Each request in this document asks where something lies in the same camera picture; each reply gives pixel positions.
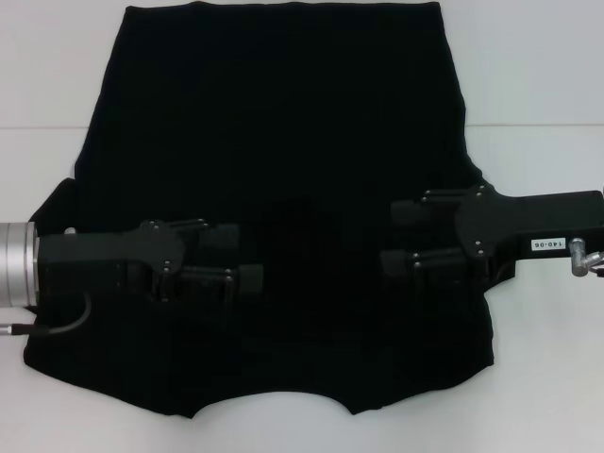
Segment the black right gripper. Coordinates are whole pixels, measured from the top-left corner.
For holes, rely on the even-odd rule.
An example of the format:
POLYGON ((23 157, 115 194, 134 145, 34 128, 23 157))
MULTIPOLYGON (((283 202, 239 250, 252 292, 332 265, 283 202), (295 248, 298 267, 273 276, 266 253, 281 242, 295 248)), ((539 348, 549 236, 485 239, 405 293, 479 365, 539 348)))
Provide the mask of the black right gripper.
MULTIPOLYGON (((512 197, 493 189, 427 190, 394 201, 395 225, 453 221, 468 257, 486 261, 565 258, 573 239, 588 253, 604 251, 604 195, 598 191, 512 197)), ((460 247, 380 252, 384 284, 448 284, 471 276, 460 247)))

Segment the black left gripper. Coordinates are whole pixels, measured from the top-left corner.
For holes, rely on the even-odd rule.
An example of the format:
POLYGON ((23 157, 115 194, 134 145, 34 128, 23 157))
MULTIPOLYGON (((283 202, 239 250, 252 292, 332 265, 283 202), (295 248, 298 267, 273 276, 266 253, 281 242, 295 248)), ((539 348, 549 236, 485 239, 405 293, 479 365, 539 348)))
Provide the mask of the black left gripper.
POLYGON ((240 228, 211 225, 203 218, 144 221, 124 232, 52 234, 38 247, 39 300, 78 294, 138 294, 165 298, 173 293, 190 247, 237 250, 240 228))

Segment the black t-shirt with FREE print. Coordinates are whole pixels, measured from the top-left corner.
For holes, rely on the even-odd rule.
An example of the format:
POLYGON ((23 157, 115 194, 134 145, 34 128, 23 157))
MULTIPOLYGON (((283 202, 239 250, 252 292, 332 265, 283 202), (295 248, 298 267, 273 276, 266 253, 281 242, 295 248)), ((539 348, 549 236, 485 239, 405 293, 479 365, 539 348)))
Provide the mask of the black t-shirt with FREE print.
POLYGON ((394 201, 482 180, 438 4, 126 10, 73 179, 42 234, 202 218, 241 229, 264 291, 231 313, 97 296, 25 364, 150 411, 317 394, 359 413, 494 363, 482 293, 386 287, 379 254, 451 246, 446 217, 396 228, 394 201))

